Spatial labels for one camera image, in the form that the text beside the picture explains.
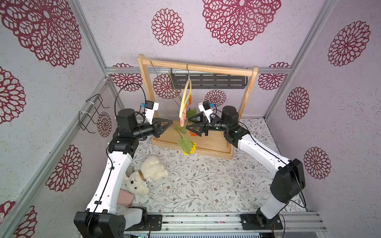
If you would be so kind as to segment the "yellow artificial sunflower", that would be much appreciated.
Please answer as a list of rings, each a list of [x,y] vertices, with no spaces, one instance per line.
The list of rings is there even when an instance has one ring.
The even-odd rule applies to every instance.
[[[180,138],[177,141],[178,146],[181,148],[182,152],[185,155],[191,155],[196,150],[196,143],[191,141],[188,137],[185,137],[185,134],[187,133],[187,129],[185,126],[174,126],[173,128],[177,134],[180,136]]]

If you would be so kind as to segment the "yellow wavy clothes hanger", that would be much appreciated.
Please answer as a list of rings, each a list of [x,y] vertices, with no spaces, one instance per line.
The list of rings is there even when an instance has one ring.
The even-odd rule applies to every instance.
[[[190,73],[188,73],[188,80],[186,81],[186,84],[185,84],[185,88],[184,88],[184,92],[183,92],[183,96],[182,96],[182,101],[181,101],[181,105],[180,105],[179,118],[182,117],[183,110],[187,105],[188,98],[189,98],[189,95],[191,95],[191,92],[192,92],[192,82],[190,79]]]

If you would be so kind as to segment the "orange artificial flower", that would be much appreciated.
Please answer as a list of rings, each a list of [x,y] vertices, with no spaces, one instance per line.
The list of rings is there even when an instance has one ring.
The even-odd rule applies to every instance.
[[[153,83],[153,89],[154,92],[161,98],[164,99],[172,99],[179,107],[181,105],[181,101],[179,100],[178,97],[175,95],[175,91],[171,86],[171,81],[170,81],[170,71],[166,74],[159,74],[153,65],[152,61],[150,61],[150,64],[156,74],[156,77],[154,79]],[[183,95],[183,92],[181,89],[177,89],[177,92],[180,94],[180,96]],[[190,132],[187,130],[187,132],[191,136],[197,136],[196,134]]]

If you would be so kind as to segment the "peach artificial rose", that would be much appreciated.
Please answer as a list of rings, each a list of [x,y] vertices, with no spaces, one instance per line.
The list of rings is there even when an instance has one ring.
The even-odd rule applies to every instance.
[[[172,69],[170,70],[170,81],[171,81],[171,86],[172,86],[172,88],[173,88],[174,91],[175,91],[175,95],[176,95],[176,97],[178,97],[179,100],[182,101],[182,96],[180,96],[180,94],[177,92],[177,88],[176,88],[176,86],[175,86],[175,82],[174,82],[174,80],[173,80]],[[196,109],[191,110],[191,109],[189,109],[189,106],[190,106],[190,105],[189,105],[189,103],[187,102],[187,105],[186,105],[186,109],[187,109],[187,117],[186,117],[186,120],[185,120],[185,122],[187,122],[187,123],[188,123],[188,118],[194,116],[194,115],[195,115],[195,112],[196,112]]]

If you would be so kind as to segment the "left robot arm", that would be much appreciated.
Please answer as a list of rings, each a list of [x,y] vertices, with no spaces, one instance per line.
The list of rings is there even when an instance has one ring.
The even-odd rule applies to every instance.
[[[123,109],[118,112],[118,127],[106,149],[108,161],[94,196],[84,211],[78,211],[74,224],[84,238],[121,238],[133,226],[150,228],[144,207],[135,207],[118,215],[117,200],[125,172],[139,146],[139,140],[148,136],[159,138],[173,121],[153,118],[146,111],[147,120],[138,123],[137,112]]]

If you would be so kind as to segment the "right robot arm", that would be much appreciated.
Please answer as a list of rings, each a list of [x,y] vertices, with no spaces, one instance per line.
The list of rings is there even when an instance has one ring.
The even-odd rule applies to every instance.
[[[248,127],[239,121],[239,113],[233,106],[225,106],[221,116],[211,108],[189,118],[187,130],[202,136],[209,131],[223,132],[225,140],[256,159],[273,176],[270,196],[256,211],[255,222],[264,229],[279,213],[301,193],[306,186],[303,164],[300,160],[290,160],[274,152],[258,141]]]

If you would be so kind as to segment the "wooden clothes rack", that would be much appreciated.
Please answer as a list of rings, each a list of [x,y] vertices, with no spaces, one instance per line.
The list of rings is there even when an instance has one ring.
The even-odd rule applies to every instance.
[[[168,69],[180,69],[180,70],[190,70],[201,73],[212,73],[212,74],[221,74],[221,75],[235,75],[235,76],[245,76],[248,77],[248,84],[243,94],[242,102],[238,110],[239,119],[242,117],[245,110],[247,101],[249,99],[250,93],[254,86],[255,79],[259,73],[259,67],[253,66],[252,69],[243,69],[243,68],[232,68],[232,67],[220,67],[220,66],[210,66],[202,64],[188,64],[182,62],[174,61],[163,61],[156,59],[147,59],[145,55],[140,54],[138,56],[138,63],[140,66],[141,76],[148,94],[148,99],[155,102],[155,96],[153,94],[153,86],[149,76],[148,67],[153,68],[164,67]],[[181,134],[178,134],[174,130],[174,126],[171,126],[169,130],[160,137],[153,138],[151,144],[154,146],[166,147],[171,149],[180,150],[178,145],[178,140],[180,139]],[[196,143],[196,154],[212,156],[216,158],[228,159],[233,158],[233,146],[229,145],[228,142],[223,137],[222,132],[212,131],[208,136],[202,137],[192,137],[185,135],[185,138],[189,138],[191,141]]]

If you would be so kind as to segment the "white plush teddy bear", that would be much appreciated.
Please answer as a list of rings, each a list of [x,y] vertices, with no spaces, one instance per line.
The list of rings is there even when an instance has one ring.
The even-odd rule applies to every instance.
[[[169,177],[170,173],[161,160],[150,155],[141,164],[140,168],[131,173],[127,170],[122,183],[129,193],[146,196],[149,193],[148,184]]]

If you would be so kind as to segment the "pink box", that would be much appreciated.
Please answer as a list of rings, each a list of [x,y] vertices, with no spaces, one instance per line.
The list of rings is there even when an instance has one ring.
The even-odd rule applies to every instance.
[[[117,199],[117,204],[130,208],[135,200],[135,196],[125,190],[120,189]]]

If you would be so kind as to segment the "black wall shelf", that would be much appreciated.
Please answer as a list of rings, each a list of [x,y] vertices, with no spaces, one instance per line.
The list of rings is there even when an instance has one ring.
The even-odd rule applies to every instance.
[[[244,89],[248,83],[247,76],[212,74],[212,73],[172,73],[175,88],[185,87],[188,79],[195,89]]]

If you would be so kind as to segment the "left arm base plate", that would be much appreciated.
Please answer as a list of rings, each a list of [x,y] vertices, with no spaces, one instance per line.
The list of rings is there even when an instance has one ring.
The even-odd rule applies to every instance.
[[[125,229],[125,231],[161,231],[163,224],[162,219],[162,215],[147,215],[142,218],[142,221],[139,224],[133,225],[132,227]]]

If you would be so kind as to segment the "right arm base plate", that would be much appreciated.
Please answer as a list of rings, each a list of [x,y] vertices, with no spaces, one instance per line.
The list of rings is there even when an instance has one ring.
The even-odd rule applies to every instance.
[[[276,215],[272,219],[268,219],[265,216],[257,214],[241,214],[240,215],[241,224],[243,230],[253,231],[253,230],[283,230],[283,223],[279,215]]]

